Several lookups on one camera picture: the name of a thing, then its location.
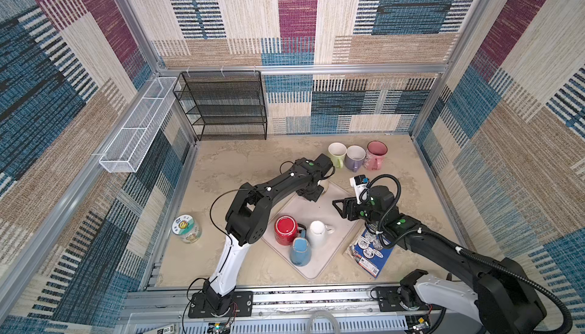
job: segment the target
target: wire basket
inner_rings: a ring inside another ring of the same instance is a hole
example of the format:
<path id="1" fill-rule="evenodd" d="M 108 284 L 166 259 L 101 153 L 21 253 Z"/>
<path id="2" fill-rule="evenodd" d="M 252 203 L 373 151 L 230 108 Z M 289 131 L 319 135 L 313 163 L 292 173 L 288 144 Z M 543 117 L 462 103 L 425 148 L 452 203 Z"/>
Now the wire basket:
<path id="1" fill-rule="evenodd" d="M 108 172 L 136 172 L 174 102 L 181 86 L 177 78 L 156 78 L 124 126 L 106 148 L 99 163 Z"/>
<path id="2" fill-rule="evenodd" d="M 199 140 L 266 140 L 258 71 L 183 72 L 179 83 L 175 97 Z"/>

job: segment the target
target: pink mug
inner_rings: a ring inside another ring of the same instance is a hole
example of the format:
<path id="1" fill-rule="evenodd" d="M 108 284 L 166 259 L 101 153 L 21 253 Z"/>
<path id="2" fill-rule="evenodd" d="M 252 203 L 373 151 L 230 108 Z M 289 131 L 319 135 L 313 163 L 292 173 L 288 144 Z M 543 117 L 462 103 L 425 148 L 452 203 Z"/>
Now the pink mug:
<path id="1" fill-rule="evenodd" d="M 366 159 L 364 168 L 368 170 L 379 170 L 382 167 L 384 156 L 388 152 L 388 147 L 381 141 L 372 141 L 367 145 Z"/>

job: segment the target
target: green mug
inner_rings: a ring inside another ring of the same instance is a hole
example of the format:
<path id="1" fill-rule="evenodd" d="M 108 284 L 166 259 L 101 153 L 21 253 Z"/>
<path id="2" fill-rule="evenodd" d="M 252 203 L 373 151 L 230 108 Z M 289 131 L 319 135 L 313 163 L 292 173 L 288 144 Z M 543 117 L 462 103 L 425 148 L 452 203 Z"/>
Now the green mug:
<path id="1" fill-rule="evenodd" d="M 333 166 L 336 169 L 343 168 L 343 159 L 347 154 L 347 147 L 341 142 L 334 142 L 329 145 L 327 150 L 329 152 L 329 158 L 333 162 Z"/>

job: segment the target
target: black mesh shelf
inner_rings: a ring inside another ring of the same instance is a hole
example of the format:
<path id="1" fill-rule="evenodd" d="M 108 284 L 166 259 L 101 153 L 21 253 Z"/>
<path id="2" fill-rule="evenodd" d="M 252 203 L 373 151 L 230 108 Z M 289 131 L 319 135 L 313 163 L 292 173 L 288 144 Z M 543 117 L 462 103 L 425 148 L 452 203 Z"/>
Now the black mesh shelf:
<path id="1" fill-rule="evenodd" d="M 175 97 L 199 140 L 266 140 L 268 130 L 258 71 L 183 72 Z"/>

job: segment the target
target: tray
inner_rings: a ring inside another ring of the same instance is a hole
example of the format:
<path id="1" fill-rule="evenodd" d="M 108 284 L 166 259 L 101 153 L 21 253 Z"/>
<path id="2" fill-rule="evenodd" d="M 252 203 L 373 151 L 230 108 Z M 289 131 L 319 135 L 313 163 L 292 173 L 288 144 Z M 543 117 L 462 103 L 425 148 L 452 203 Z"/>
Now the tray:
<path id="1" fill-rule="evenodd" d="M 308 201 L 295 194 L 268 222 L 268 229 L 270 230 L 267 229 L 268 231 L 262 235 L 262 239 L 303 277 L 310 281 L 316 279 L 337 253 L 355 225 L 361 221 L 342 219 L 332 205 L 335 199 L 344 199 L 350 196 L 351 194 L 333 183 L 329 183 L 329 188 L 319 197 L 317 202 Z M 292 216 L 298 223 L 305 225 L 307 228 L 315 220 L 323 221 L 326 225 L 335 228 L 335 232 L 329 235 L 327 242 L 323 246 L 312 250 L 311 261 L 303 267 L 297 267 L 292 264 L 289 259 L 290 246 L 281 245 L 274 238 L 274 222 L 283 215 Z"/>

